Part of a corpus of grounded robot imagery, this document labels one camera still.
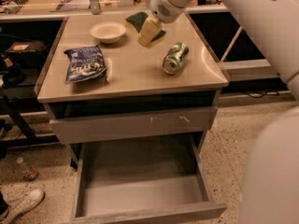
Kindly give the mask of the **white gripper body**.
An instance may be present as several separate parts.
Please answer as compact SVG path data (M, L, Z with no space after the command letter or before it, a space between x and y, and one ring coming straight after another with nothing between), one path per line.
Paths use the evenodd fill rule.
M171 23L184 11L187 0L150 0L150 10L162 23Z

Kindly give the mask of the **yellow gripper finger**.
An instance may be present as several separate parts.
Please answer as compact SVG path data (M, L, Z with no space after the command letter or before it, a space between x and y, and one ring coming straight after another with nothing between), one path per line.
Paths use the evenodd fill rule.
M162 25L159 19L155 17L146 18L141 31L139 32L138 42L146 47L161 30Z

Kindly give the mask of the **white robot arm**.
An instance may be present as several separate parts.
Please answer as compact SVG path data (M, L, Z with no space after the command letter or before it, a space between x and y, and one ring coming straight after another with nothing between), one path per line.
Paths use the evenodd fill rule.
M192 0L150 0L140 38L149 43ZM265 66L239 70L254 87L283 85L299 98L299 1L221 0L264 56ZM247 157L239 224L299 224L299 107L278 116L257 136Z

